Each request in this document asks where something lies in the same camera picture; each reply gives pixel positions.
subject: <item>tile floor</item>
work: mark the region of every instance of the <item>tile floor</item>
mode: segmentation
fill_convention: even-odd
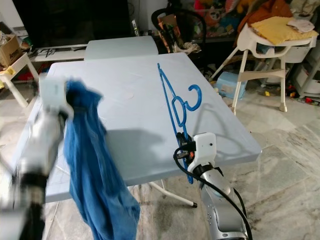
[[[31,99],[32,89],[21,86]],[[224,98],[227,105],[232,101]],[[280,97],[261,96],[255,88],[238,102],[237,117],[263,148],[256,162],[224,167],[240,192],[255,240],[320,239],[320,107],[286,99],[288,112],[278,110]],[[32,102],[21,109],[10,93],[0,94],[0,151],[9,161],[27,121]],[[6,188],[0,169],[0,190]],[[185,176],[164,179],[167,190],[197,203],[197,184]],[[190,208],[163,197],[148,184],[131,187],[141,204],[137,240],[207,240],[204,208]],[[91,240],[72,200],[45,206],[47,240]]]

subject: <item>blue cloth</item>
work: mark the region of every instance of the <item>blue cloth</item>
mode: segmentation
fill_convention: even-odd
[[[67,100],[74,109],[73,121],[66,123],[63,150],[70,167],[70,194],[95,240],[134,240],[140,205],[107,148],[106,129],[97,112],[101,97],[80,81],[67,82]]]

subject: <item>high chair leg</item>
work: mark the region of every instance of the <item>high chair leg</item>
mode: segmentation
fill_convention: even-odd
[[[6,76],[2,77],[1,80],[3,80],[3,82],[7,85],[7,87],[9,88],[9,90],[11,91],[15,99],[18,101],[19,105],[22,108],[26,108],[28,106],[28,102],[26,101],[24,96],[21,95],[21,93],[16,88],[16,86],[11,82],[11,80],[8,79]]]
[[[232,53],[223,61],[221,66],[214,72],[214,74],[209,78],[209,82],[221,71],[221,69],[227,65],[229,60],[238,52],[239,48],[235,47],[235,49],[232,51]]]
[[[246,66],[247,57],[248,57],[248,50],[245,50],[245,51],[243,52],[243,57],[242,57],[242,62],[241,62],[241,67],[240,67],[239,76],[240,76],[241,73],[243,73],[243,72],[245,71],[245,66]],[[234,113],[234,115],[236,115],[236,105],[237,105],[238,96],[239,96],[239,91],[240,91],[240,87],[241,87],[241,81],[239,81],[239,76],[238,76],[238,82],[237,82],[236,88],[235,88],[235,93],[234,93],[234,97],[233,97],[232,107],[231,107],[231,111]]]
[[[286,62],[285,57],[282,56],[281,60],[281,69],[284,69],[284,76],[281,78],[281,103],[280,103],[280,111],[287,112],[286,106]]]

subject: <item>black cable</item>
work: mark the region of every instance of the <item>black cable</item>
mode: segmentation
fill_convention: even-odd
[[[221,175],[222,177],[224,176],[222,170],[220,169],[220,167],[214,167],[215,170],[217,170]],[[244,201],[242,200],[242,197],[240,195],[240,193],[233,187],[233,190],[234,190],[234,193],[236,194],[236,196],[238,197],[239,201],[240,201],[240,204],[241,204],[241,207],[242,207],[242,212],[243,214],[245,215],[245,217],[247,218],[247,211],[246,211],[246,207],[245,207],[245,204],[244,204]]]
[[[239,192],[235,188],[233,188],[233,191],[240,201],[243,214],[245,215],[245,217],[247,217],[246,207],[245,207],[244,201],[242,200],[242,197],[240,196]]]
[[[184,169],[180,162],[177,159],[177,153],[183,149],[182,147],[179,147],[175,150],[174,155],[173,155],[173,159],[175,161],[175,164],[187,175],[190,175],[191,177],[197,179],[198,181],[202,182],[203,184],[208,185],[210,188],[212,188],[213,190],[217,191],[220,195],[222,195],[234,208],[235,210],[240,214],[240,216],[242,217],[243,221],[244,221],[244,225],[248,234],[248,240],[253,240],[252,238],[252,233],[251,233],[251,229],[250,229],[250,225],[249,222],[247,220],[247,217],[244,215],[244,213],[239,209],[239,207],[234,203],[234,201],[232,201],[228,195],[226,195],[220,188],[216,187],[215,185],[213,185],[212,183],[206,181],[205,179],[193,174],[192,172],[189,172],[188,170]]]

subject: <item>table surface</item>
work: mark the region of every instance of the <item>table surface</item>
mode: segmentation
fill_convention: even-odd
[[[82,79],[88,88],[104,96],[98,114],[107,129],[107,146],[124,181],[132,186],[184,174],[173,160],[178,144],[157,63],[176,95],[191,106],[197,102],[197,93],[188,87],[197,84],[201,88],[201,106],[187,111],[186,128],[191,136],[204,132],[216,135],[216,167],[258,158],[261,147],[184,53],[60,62],[51,66],[48,75]],[[41,106],[38,98],[29,123],[34,122]],[[29,124],[14,160],[20,158],[28,135]],[[62,143],[46,189],[47,202],[70,198],[69,180]]]
[[[84,60],[158,55],[152,36],[133,36],[89,41]]]

